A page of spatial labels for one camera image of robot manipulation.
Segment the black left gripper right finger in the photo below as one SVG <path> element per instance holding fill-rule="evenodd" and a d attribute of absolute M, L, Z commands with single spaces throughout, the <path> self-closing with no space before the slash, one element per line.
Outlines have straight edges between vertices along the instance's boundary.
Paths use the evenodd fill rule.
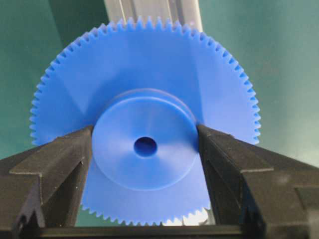
<path fill-rule="evenodd" d="M 317 167 L 197 126 L 215 222 L 242 224 L 256 238 L 319 236 Z"/>

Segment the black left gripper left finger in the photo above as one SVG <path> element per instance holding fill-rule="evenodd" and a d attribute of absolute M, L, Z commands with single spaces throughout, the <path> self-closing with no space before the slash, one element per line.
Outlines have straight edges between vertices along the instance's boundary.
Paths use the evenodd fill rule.
<path fill-rule="evenodd" d="M 89 164 L 92 126 L 0 161 L 0 231 L 75 225 Z"/>

